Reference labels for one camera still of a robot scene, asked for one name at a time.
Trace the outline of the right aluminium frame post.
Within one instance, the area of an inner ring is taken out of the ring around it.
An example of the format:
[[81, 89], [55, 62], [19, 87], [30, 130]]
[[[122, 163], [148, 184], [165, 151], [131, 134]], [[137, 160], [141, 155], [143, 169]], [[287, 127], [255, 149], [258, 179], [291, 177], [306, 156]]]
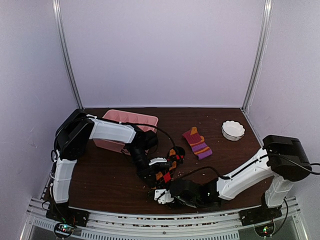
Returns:
[[253, 68], [252, 68], [250, 79], [249, 79], [249, 84], [245, 94], [245, 98], [242, 104], [242, 111], [245, 114], [249, 113], [249, 108], [250, 108], [250, 105], [252, 104], [252, 100], [258, 84], [260, 70], [262, 68], [263, 55], [266, 50], [269, 31], [270, 31], [272, 9], [273, 9], [273, 0], [265, 0], [255, 59], [254, 59]]

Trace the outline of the aluminium frame post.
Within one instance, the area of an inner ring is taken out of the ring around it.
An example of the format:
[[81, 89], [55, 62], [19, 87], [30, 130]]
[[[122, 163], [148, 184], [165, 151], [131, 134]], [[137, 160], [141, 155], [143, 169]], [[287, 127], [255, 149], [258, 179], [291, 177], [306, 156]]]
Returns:
[[62, 51], [62, 57], [63, 57], [63, 62], [64, 66], [66, 69], [66, 74], [68, 77], [68, 81], [71, 87], [71, 91], [73, 94], [73, 97], [75, 99], [76, 105], [80, 109], [84, 109], [79, 89], [75, 80], [75, 75], [74, 71], [72, 68], [72, 63], [71, 63], [71, 58], [67, 46], [67, 40], [66, 40], [66, 35], [65, 35], [65, 30], [64, 30], [64, 23], [63, 23], [63, 16], [62, 16], [62, 11], [61, 11], [61, 1], [60, 0], [53, 0], [52, 1], [52, 6], [53, 6], [53, 13], [54, 13], [54, 18], [56, 22], [56, 27], [57, 27], [57, 32], [59, 36], [59, 41], [60, 41], [60, 46], [61, 46], [61, 51]]
[[269, 31], [270, 31], [272, 9], [273, 9], [273, 0], [265, 0], [255, 59], [254, 59], [253, 68], [252, 68], [250, 79], [249, 79], [249, 84], [245, 94], [245, 98], [242, 104], [242, 111], [245, 114], [249, 113], [249, 108], [250, 108], [250, 105], [252, 104], [252, 100], [258, 84], [260, 70], [262, 68], [263, 55], [266, 50]]

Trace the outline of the maroon orange purple striped sock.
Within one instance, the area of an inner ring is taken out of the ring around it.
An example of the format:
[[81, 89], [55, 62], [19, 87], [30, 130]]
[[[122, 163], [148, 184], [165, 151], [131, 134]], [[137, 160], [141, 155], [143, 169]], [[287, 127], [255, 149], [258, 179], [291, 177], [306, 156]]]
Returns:
[[187, 141], [192, 152], [199, 160], [203, 160], [213, 154], [212, 149], [206, 144], [205, 138], [199, 134], [196, 126], [183, 133], [182, 137]]

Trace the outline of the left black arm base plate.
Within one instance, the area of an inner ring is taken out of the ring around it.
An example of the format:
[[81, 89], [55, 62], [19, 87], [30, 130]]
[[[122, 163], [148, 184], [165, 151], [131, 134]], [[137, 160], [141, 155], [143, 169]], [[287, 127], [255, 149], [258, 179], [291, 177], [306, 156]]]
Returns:
[[53, 208], [46, 211], [45, 217], [74, 227], [86, 227], [89, 219], [89, 212], [73, 208], [67, 208], [66, 211]]

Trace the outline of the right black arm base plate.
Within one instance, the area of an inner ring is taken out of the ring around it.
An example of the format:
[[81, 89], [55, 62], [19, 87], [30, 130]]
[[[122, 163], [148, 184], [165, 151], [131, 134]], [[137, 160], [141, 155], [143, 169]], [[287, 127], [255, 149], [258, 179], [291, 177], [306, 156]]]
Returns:
[[283, 215], [279, 207], [265, 208], [262, 206], [241, 210], [238, 214], [242, 226], [255, 225], [262, 222], [271, 221]]

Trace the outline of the black argyle red orange sock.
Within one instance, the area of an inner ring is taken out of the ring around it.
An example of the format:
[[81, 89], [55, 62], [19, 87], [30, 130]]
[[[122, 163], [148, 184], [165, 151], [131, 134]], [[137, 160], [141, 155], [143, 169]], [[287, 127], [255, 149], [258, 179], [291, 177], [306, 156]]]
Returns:
[[172, 203], [170, 185], [174, 179], [177, 167], [184, 162], [185, 150], [176, 146], [169, 150], [166, 157], [156, 157], [150, 160], [149, 166], [154, 171], [155, 187], [153, 199], [159, 204]]

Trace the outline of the white scalloped ceramic bowl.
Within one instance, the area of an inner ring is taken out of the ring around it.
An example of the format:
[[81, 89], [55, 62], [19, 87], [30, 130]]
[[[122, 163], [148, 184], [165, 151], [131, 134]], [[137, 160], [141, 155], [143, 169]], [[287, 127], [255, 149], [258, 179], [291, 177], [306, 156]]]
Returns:
[[234, 120], [227, 120], [221, 126], [222, 135], [229, 141], [239, 141], [245, 135], [245, 128]]

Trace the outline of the left aluminium frame post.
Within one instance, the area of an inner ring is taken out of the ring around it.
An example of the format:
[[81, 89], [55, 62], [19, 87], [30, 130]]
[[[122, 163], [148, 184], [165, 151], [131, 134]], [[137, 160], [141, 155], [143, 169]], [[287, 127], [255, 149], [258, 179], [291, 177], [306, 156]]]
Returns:
[[64, 30], [64, 23], [63, 23], [63, 16], [62, 16], [62, 11], [61, 11], [61, 1], [60, 0], [53, 0], [52, 1], [52, 6], [53, 6], [53, 13], [54, 13], [54, 18], [56, 22], [56, 27], [57, 27], [57, 32], [59, 36], [59, 41], [60, 41], [60, 46], [61, 46], [61, 51], [62, 51], [62, 57], [63, 57], [63, 62], [64, 66], [66, 69], [66, 74], [68, 77], [68, 81], [71, 87], [71, 91], [73, 94], [73, 97], [75, 99], [76, 105], [80, 109], [84, 109], [79, 89], [75, 80], [75, 75], [74, 71], [72, 68], [72, 63], [71, 63], [71, 58], [67, 46], [67, 40], [66, 40], [66, 35], [65, 35], [65, 30]]

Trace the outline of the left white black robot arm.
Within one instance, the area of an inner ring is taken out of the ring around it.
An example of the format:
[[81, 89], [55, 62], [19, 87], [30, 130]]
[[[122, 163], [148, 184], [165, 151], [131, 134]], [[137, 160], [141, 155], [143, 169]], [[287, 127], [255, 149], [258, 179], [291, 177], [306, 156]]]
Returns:
[[65, 223], [75, 219], [75, 213], [69, 208], [69, 188], [74, 167], [85, 154], [90, 140], [123, 143], [140, 179], [151, 188], [160, 182], [168, 183], [179, 151], [173, 147], [167, 157], [148, 159], [146, 151], [158, 144], [158, 137], [152, 130], [143, 131], [142, 126], [141, 123], [107, 120], [79, 108], [74, 110], [55, 133], [50, 153], [53, 166], [48, 213]]

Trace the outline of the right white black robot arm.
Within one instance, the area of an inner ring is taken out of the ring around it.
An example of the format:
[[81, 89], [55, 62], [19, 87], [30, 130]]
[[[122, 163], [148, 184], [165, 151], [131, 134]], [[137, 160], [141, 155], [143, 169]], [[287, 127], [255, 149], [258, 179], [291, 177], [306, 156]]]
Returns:
[[272, 177], [265, 192], [264, 204], [256, 210], [259, 220], [268, 220], [279, 207], [295, 182], [309, 175], [319, 175], [313, 170], [299, 139], [268, 135], [263, 146], [247, 162], [226, 175], [199, 184], [184, 176], [171, 182], [155, 201], [160, 204], [181, 204], [197, 209], [217, 209], [222, 201], [231, 201], [246, 189]]

